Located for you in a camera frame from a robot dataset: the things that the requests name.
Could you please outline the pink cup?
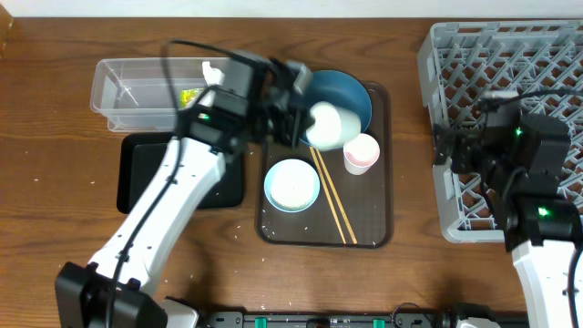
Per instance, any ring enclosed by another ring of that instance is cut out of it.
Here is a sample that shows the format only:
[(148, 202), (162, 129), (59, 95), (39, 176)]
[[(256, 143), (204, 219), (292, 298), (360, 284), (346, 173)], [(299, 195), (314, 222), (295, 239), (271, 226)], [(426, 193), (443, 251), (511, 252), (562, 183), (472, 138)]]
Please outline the pink cup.
[(380, 146), (368, 134), (361, 133), (343, 146), (344, 166), (353, 175), (363, 175), (379, 157)]

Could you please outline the white napkin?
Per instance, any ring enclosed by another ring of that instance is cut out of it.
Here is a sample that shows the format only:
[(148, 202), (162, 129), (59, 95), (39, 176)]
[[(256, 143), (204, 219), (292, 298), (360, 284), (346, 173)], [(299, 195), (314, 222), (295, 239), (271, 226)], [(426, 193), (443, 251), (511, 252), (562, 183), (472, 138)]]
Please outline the white napkin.
[(222, 84), (224, 73), (219, 68), (213, 67), (210, 61), (203, 61), (201, 66), (203, 77), (208, 87)]

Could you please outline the light green cup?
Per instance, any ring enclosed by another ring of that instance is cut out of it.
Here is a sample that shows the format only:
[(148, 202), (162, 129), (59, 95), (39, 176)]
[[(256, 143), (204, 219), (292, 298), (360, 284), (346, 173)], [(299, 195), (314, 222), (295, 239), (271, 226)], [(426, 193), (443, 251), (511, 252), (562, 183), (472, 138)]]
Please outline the light green cup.
[(341, 148), (361, 133), (361, 120), (353, 111), (318, 102), (309, 110), (314, 123), (306, 129), (307, 142), (318, 150)]

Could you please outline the yellow green snack wrapper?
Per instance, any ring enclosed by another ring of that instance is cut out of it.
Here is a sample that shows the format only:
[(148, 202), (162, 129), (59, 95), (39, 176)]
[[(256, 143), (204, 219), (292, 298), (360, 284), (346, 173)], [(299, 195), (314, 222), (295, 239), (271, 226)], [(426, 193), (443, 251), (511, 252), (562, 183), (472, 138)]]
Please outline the yellow green snack wrapper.
[(194, 101), (202, 91), (203, 91), (203, 88), (182, 89), (179, 92), (180, 107), (187, 108), (189, 106), (189, 104), (192, 101)]

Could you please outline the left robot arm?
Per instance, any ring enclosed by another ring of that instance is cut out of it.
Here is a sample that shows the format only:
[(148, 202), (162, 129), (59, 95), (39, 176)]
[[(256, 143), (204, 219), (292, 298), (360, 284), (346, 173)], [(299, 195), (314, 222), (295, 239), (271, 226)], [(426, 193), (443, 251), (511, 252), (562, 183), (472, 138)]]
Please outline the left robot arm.
[(164, 158), (125, 221), (87, 265), (57, 275), (61, 326), (196, 326), (193, 307), (154, 299), (169, 255), (229, 159), (268, 138), (298, 145), (311, 121), (296, 100), (311, 81), (302, 63), (235, 52), (217, 83), (177, 105)]

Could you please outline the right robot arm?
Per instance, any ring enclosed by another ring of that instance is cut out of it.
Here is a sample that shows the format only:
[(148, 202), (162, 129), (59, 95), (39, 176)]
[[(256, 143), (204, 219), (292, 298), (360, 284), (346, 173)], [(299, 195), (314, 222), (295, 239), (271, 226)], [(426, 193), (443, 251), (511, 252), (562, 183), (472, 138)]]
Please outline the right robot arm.
[(476, 173), (493, 191), (486, 205), (504, 233), (532, 327), (582, 324), (582, 219), (558, 193), (570, 149), (568, 125), (524, 114), (507, 100), (486, 102), (479, 130), (434, 126), (435, 164)]

